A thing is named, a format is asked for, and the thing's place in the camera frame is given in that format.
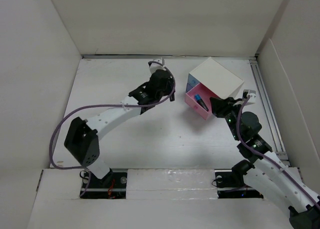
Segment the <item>pink drawer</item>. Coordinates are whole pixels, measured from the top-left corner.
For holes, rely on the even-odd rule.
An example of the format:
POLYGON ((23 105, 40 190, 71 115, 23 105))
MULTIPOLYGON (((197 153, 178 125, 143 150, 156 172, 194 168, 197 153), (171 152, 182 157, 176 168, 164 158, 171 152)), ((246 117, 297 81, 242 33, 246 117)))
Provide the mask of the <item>pink drawer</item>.
POLYGON ((190 106, 197 114, 199 114, 204 120, 210 118, 212 114, 212 108, 210 103, 210 97, 218 98, 218 96, 213 93, 209 88, 199 83, 194 86, 189 92, 185 93, 184 101, 190 106), (207 105, 209 111, 203 109, 195 100, 195 95, 199 94, 205 104, 207 105))

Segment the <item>dark blue drawer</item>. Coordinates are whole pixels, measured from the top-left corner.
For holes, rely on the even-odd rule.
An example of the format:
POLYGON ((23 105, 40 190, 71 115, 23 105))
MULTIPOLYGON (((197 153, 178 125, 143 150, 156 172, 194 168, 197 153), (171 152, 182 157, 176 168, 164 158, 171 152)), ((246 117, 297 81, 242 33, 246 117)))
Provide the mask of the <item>dark blue drawer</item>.
POLYGON ((187 83, 185 92, 188 93, 193 87, 194 87, 193 83, 187 83))

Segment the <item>small black object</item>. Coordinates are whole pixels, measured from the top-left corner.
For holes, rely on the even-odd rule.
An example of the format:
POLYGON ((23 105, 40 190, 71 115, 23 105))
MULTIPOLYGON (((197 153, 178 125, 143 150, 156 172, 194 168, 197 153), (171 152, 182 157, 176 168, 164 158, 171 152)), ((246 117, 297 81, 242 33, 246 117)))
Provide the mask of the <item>small black object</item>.
POLYGON ((196 102, 204 109, 206 110, 207 112, 209 111, 207 105, 205 104, 205 102, 203 101, 203 99, 201 98, 201 96, 199 94, 196 94, 194 96, 196 102))

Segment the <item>light blue drawer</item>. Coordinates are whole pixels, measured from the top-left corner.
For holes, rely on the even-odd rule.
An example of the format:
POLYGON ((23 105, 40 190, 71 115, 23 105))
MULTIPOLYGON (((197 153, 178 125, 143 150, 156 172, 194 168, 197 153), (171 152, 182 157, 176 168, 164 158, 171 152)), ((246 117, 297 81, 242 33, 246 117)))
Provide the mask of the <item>light blue drawer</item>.
POLYGON ((192 87, 195 87, 197 84, 199 84, 199 80, 196 79, 192 74, 188 74, 187 83, 190 84, 192 87))

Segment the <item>green cap marker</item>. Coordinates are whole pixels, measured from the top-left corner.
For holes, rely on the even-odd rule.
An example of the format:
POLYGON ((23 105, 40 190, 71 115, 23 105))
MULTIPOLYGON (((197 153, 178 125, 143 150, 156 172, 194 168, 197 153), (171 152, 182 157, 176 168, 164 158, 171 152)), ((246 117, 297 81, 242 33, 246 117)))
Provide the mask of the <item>green cap marker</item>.
POLYGON ((175 94, 174 94, 174 93, 170 96, 169 100, 170 100, 171 102, 175 101, 175 94))

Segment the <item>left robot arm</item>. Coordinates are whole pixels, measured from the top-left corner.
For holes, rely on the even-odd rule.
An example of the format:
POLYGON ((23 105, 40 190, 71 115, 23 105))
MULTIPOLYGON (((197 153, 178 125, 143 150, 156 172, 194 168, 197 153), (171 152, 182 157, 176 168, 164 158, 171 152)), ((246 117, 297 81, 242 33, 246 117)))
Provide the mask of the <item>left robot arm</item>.
POLYGON ((111 105, 106 111, 87 118, 72 120, 65 141, 65 148, 77 162, 94 175, 100 187, 111 183, 112 169, 100 157, 100 140, 110 131, 154 108, 163 97, 174 100, 175 80, 168 69, 156 69, 149 81, 131 91, 120 104, 111 105))

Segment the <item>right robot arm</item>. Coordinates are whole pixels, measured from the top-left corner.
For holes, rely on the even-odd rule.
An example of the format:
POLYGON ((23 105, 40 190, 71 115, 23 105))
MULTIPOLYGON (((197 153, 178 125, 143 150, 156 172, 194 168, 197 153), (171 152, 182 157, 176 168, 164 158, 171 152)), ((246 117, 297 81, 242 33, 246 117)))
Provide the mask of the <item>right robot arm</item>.
POLYGON ((294 229, 320 227, 320 196, 297 178, 281 162, 272 147, 259 135, 262 125, 258 116, 243 111, 253 98, 210 98, 211 110, 225 119, 243 160, 231 169, 231 180, 238 187, 248 186, 273 202, 294 229))

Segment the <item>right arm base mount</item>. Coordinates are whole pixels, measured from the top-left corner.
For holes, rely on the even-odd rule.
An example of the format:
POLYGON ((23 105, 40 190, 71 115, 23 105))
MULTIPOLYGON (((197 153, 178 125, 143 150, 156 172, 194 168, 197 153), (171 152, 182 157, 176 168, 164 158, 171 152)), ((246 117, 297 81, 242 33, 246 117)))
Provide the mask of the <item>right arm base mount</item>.
POLYGON ((231 169, 215 169, 211 185, 217 188, 219 199, 263 199, 264 196, 257 190, 246 185, 244 176, 253 165, 247 160, 242 160, 231 169))

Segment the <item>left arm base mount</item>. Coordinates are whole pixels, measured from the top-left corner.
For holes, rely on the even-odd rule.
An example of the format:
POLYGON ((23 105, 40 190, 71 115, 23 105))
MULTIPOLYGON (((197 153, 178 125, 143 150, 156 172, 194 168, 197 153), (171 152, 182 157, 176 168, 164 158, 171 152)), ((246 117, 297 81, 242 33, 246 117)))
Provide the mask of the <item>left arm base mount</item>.
POLYGON ((82 170, 79 173, 81 178, 81 199, 125 199, 127 193, 128 170, 111 170, 103 179, 98 179, 93 173, 82 170))

